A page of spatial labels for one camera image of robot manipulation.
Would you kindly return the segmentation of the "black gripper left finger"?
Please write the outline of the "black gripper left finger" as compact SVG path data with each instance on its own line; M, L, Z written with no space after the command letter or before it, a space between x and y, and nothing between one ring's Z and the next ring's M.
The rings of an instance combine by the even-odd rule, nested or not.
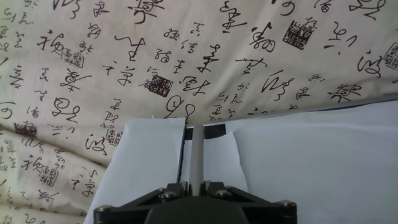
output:
M100 205L93 211L93 223L144 223L152 208L187 197L189 190L187 182L171 183L119 207Z

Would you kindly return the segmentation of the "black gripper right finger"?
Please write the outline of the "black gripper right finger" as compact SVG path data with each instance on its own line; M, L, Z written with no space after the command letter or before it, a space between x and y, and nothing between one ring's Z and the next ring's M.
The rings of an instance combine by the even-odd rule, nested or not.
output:
M216 208L238 218L243 223L297 224L297 204L291 200L270 202L223 182L205 181L203 195L222 202Z

